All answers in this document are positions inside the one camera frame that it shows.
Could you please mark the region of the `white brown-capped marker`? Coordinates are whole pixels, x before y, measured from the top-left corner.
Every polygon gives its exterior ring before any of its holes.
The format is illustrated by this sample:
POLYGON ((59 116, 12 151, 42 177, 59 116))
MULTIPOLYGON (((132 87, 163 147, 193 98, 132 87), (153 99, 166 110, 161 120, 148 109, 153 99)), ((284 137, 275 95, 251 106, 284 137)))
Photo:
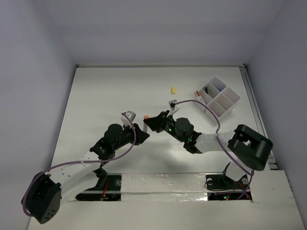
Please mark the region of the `white brown-capped marker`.
POLYGON ((203 99, 199 91, 195 91, 195 96, 199 99, 199 101, 203 102, 203 99))

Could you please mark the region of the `grey orange-tip marker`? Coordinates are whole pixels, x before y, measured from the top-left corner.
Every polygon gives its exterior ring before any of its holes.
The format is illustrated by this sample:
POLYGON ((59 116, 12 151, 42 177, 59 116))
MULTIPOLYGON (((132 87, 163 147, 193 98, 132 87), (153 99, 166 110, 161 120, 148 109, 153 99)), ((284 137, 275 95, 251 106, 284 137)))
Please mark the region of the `grey orange-tip marker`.
POLYGON ((147 132, 148 132, 148 126, 147 126, 147 124, 145 123, 145 120, 146 120, 146 119, 143 119, 143 120, 144 120, 144 122, 143 122, 143 132, 147 133, 147 132))

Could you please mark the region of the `pink highlighter pen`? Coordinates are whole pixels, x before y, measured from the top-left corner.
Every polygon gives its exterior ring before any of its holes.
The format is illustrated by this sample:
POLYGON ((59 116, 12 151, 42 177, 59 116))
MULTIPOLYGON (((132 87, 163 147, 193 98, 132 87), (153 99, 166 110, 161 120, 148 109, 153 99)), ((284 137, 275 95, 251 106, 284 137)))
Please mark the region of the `pink highlighter pen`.
POLYGON ((214 111, 214 113, 216 114, 216 115, 220 115, 220 111, 219 110, 216 110, 216 109, 213 109, 213 111, 214 111))

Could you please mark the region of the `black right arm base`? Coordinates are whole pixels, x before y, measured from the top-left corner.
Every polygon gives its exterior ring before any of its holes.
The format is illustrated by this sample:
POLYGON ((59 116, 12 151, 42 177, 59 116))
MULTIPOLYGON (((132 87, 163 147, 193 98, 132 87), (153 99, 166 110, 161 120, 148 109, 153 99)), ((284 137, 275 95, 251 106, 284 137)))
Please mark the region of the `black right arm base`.
POLYGON ((249 179, 244 174, 240 179, 233 180, 226 175, 228 163, 222 173, 207 174, 204 187, 207 189, 208 201, 249 200, 252 201, 249 179))

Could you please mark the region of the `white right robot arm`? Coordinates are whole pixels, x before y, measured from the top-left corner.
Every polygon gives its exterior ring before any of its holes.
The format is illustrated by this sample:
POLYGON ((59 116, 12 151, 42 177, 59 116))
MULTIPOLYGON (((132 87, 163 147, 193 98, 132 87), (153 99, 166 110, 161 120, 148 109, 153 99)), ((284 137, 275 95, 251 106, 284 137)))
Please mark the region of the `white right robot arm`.
POLYGON ((230 132, 206 134, 195 131, 187 118, 174 119, 170 111, 143 121, 153 132, 167 132, 191 154, 223 150, 231 159, 221 175, 221 183, 227 188, 236 185, 248 173, 263 171, 273 148, 272 141, 246 125, 238 125, 230 132))

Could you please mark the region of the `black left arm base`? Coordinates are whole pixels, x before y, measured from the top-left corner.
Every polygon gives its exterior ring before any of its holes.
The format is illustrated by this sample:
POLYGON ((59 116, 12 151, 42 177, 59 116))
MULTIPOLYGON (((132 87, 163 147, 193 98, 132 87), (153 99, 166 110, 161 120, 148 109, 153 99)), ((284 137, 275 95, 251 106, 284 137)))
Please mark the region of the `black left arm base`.
POLYGON ((122 174, 108 174, 103 168, 95 171, 98 177, 97 184, 81 193, 75 199, 77 201, 120 201, 122 174))

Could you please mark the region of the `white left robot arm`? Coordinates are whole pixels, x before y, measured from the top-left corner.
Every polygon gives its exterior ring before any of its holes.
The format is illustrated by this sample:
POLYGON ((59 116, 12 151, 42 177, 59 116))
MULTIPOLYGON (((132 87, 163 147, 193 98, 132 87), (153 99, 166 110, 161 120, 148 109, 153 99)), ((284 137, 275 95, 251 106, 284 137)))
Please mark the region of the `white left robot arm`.
POLYGON ((103 166, 114 159, 116 150, 130 144, 140 145, 149 138, 137 124, 133 127, 111 124, 104 136, 76 164, 61 165, 43 174, 38 173, 32 186, 22 199, 25 209, 40 224, 50 221, 61 205, 79 193, 107 185, 107 172, 103 166))

